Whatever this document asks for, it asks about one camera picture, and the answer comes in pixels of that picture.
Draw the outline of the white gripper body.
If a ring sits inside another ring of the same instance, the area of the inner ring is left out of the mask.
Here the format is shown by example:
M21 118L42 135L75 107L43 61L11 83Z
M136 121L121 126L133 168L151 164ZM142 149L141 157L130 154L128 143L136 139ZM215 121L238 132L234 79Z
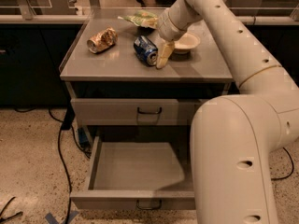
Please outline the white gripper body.
M167 42L177 41L186 33L186 30L180 30L171 22L168 8L158 17L157 31L160 38Z

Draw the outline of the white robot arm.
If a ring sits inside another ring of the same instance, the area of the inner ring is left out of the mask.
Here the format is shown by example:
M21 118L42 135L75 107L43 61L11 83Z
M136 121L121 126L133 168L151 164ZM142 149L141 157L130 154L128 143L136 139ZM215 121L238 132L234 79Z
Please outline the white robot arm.
M196 111L190 154L199 224L278 224L269 155L299 137L299 89L224 0L177 0L158 20L166 41L204 21L239 89Z

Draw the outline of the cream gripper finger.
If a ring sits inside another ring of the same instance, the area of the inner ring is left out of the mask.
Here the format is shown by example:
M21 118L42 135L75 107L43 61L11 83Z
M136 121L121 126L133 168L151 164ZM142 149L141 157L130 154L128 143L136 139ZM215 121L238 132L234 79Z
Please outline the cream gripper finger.
M166 66L167 61L175 49L174 42L162 41L158 45L158 58L156 67L162 69Z

